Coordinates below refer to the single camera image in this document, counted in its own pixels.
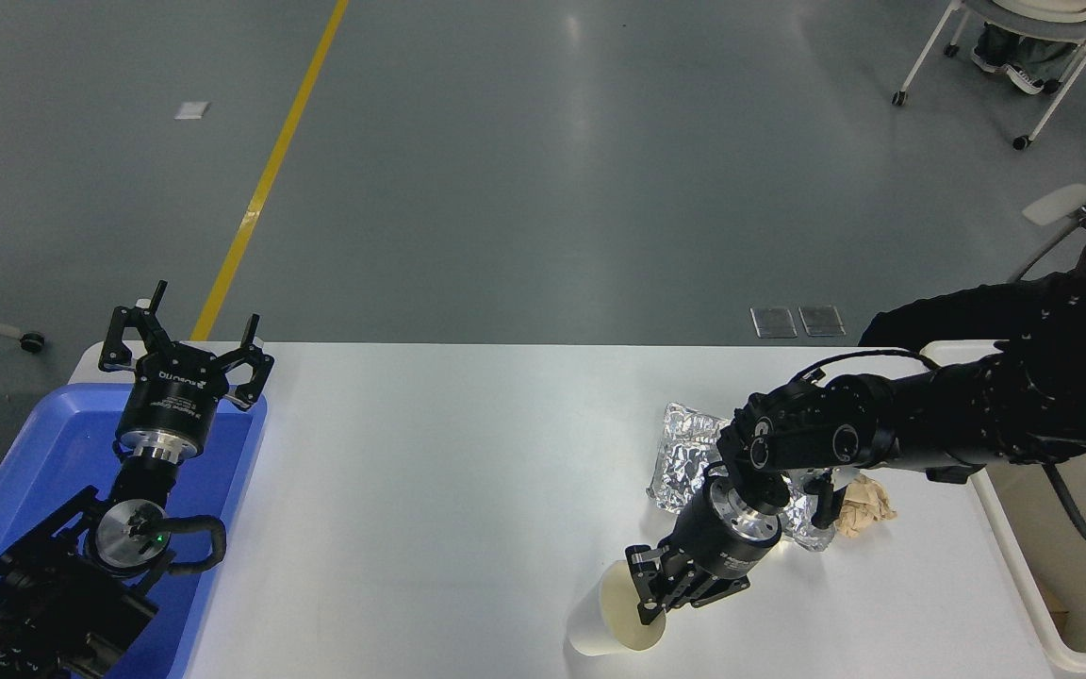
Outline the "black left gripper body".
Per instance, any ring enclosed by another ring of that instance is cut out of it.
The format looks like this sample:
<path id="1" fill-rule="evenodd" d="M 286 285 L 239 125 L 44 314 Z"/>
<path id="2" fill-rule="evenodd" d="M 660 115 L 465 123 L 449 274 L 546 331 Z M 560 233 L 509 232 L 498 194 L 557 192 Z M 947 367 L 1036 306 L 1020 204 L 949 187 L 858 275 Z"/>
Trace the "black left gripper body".
<path id="1" fill-rule="evenodd" d="M 116 439 L 130 441 L 146 431 L 185 441 L 206 441 L 217 405 L 227 391 L 216 354 L 177 342 L 150 351 L 135 366 Z"/>

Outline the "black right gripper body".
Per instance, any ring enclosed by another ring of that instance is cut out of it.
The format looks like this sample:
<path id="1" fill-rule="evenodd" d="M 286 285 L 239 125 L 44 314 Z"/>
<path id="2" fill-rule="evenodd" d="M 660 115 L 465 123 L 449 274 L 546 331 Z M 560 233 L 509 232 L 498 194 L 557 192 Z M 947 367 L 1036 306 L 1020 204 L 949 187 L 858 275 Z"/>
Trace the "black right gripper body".
<path id="1" fill-rule="evenodd" d="M 664 544 L 664 576 L 678 579 L 699 569 L 736 580 L 776 545 L 776 515 L 752 507 L 735 489 L 702 489 Z"/>

